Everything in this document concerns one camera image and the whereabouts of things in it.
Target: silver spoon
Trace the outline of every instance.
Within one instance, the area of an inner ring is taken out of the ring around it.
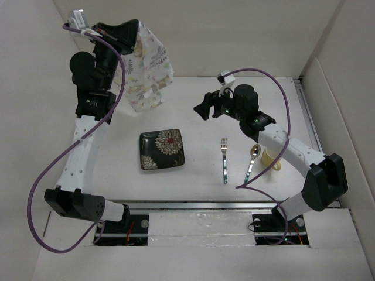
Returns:
[[[261,150],[261,147],[260,147],[259,144],[254,145],[253,148],[250,150],[251,161],[250,161],[250,165],[249,165],[248,170],[247,170],[247,174],[246,174],[244,183],[248,182],[248,178],[250,177],[251,170],[253,169],[254,161],[259,156],[260,150]]]

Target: black plate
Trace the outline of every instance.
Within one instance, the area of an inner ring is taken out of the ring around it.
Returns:
[[[185,164],[179,129],[141,133],[139,151],[142,170],[165,169]]]

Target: silver fork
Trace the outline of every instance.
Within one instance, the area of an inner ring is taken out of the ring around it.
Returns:
[[[223,152],[223,175],[224,175],[224,183],[228,182],[227,179],[227,138],[221,139],[221,152]]]

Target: cloth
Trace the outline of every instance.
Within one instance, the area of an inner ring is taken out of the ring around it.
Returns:
[[[125,63],[125,96],[137,112],[161,105],[160,92],[173,80],[173,68],[163,44],[139,21],[134,52],[122,56]],[[117,67],[114,84],[120,89],[122,72]]]

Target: cup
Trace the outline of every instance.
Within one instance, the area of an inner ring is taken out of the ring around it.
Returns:
[[[266,165],[267,167],[276,159],[276,157],[279,155],[279,153],[269,149],[269,148],[265,148],[263,150],[263,154],[262,154],[262,163],[264,165]],[[280,160],[282,158],[280,158],[275,165],[273,165],[273,169],[275,171],[280,171],[281,169],[281,164],[280,164]]]

